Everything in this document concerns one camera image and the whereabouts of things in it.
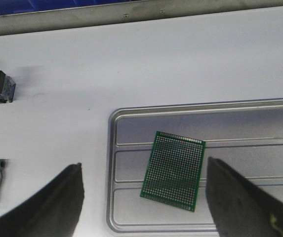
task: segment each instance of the white work surface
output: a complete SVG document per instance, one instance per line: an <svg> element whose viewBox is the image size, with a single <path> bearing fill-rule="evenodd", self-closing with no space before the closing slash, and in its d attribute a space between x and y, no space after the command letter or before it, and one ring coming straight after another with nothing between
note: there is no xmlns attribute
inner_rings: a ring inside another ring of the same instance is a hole
<svg viewBox="0 0 283 237"><path fill-rule="evenodd" d="M0 37L0 216L82 163L75 237L108 237L107 138L122 107L283 97L283 7Z"/></svg>

